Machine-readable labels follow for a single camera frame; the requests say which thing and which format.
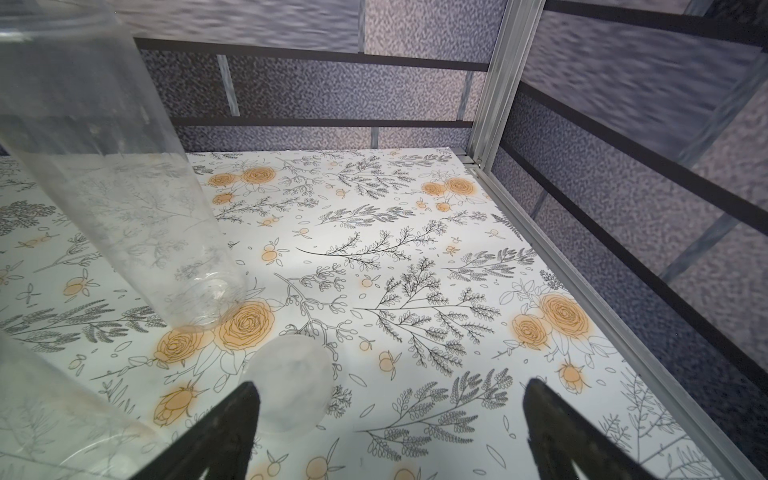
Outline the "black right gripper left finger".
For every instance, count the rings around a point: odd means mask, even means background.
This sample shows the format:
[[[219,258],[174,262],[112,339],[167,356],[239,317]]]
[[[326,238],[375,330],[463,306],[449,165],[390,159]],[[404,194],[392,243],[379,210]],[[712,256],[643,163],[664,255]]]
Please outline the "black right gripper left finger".
[[[132,478],[244,479],[260,406],[256,386],[250,381],[240,384]]]

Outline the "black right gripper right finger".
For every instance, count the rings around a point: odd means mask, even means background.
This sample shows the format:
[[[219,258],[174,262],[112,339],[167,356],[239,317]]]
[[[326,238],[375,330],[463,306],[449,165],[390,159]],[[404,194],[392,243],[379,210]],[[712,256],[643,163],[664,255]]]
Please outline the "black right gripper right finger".
[[[541,479],[651,479],[653,476],[543,381],[526,385],[528,445]]]

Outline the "short frosted plastic cup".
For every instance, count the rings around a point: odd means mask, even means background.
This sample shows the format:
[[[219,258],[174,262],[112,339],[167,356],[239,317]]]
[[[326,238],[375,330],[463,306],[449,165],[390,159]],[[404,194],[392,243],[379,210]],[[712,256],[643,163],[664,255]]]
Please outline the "short frosted plastic cup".
[[[1,335],[3,479],[129,479],[167,445],[151,427]]]

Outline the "tall clear plastic jar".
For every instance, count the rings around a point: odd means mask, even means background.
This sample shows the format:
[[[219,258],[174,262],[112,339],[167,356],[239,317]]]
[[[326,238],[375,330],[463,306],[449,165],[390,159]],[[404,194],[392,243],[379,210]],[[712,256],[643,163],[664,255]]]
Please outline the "tall clear plastic jar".
[[[170,326],[246,282],[129,31],[102,1],[1,5],[1,144]]]

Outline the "clear plastic jar cap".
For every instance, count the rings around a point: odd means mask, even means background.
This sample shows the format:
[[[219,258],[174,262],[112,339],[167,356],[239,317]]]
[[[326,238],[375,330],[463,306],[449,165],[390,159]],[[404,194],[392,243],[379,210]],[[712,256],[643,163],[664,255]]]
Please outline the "clear plastic jar cap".
[[[259,394],[256,434],[293,440],[308,434],[326,415],[334,388],[332,358],[313,338],[280,336],[253,354],[240,380],[253,383]]]

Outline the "floral patterned table mat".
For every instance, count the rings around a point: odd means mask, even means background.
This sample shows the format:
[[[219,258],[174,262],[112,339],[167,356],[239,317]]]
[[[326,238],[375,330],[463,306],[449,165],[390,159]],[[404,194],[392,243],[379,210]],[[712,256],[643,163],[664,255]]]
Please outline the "floral patterned table mat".
[[[660,479],[718,469],[446,149],[193,153],[249,283],[210,333],[169,328],[11,158],[1,325],[177,439],[268,341],[331,356],[322,422],[257,439],[253,479],[531,479],[531,378]]]

